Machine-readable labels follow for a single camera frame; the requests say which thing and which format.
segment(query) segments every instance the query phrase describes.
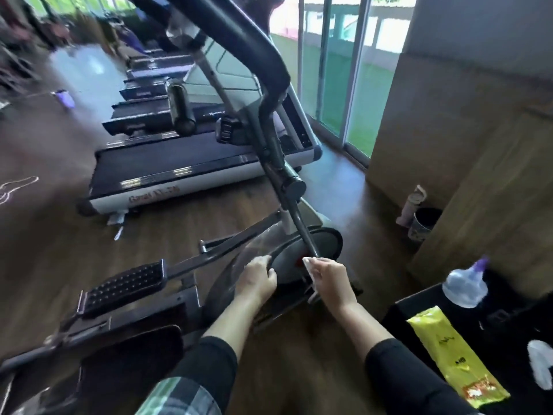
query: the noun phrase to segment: person's left hand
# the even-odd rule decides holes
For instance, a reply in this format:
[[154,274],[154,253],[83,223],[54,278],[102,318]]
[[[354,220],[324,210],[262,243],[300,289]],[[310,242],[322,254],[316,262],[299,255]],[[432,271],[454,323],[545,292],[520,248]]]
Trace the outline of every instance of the person's left hand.
[[270,256],[258,256],[247,264],[240,275],[234,293],[235,299],[248,300],[257,310],[277,289],[277,273],[273,268],[267,273]]

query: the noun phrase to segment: yellow package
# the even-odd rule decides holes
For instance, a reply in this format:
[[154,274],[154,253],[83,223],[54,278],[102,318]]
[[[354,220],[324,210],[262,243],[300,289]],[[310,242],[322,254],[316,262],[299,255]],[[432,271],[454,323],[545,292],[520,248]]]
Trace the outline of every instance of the yellow package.
[[407,322],[415,330],[446,381],[473,408],[510,396],[436,306]]

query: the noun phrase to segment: person's hand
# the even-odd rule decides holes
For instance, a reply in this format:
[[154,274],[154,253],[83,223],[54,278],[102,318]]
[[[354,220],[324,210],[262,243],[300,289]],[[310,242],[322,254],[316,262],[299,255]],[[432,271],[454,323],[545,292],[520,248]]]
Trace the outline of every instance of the person's hand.
[[270,259],[270,256],[258,256],[245,266],[236,283],[235,299],[246,300],[259,310],[273,295],[277,288],[277,273],[273,268],[267,273]]
[[344,265],[327,258],[304,259],[311,264],[315,287],[322,301],[336,319],[352,304],[357,304]]

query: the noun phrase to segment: textured black pedal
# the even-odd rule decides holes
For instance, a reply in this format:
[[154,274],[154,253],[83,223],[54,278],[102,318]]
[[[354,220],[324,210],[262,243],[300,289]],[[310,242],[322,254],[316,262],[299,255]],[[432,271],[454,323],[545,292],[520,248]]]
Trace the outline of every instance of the textured black pedal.
[[121,272],[81,295],[77,313],[93,319],[119,307],[140,300],[165,287],[165,262],[160,260]]

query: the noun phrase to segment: plaid shirt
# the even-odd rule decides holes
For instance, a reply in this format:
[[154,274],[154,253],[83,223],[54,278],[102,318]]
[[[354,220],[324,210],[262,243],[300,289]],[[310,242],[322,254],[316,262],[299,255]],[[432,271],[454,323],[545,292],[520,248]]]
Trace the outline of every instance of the plaid shirt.
[[221,415],[211,394],[183,377],[159,382],[135,415]]

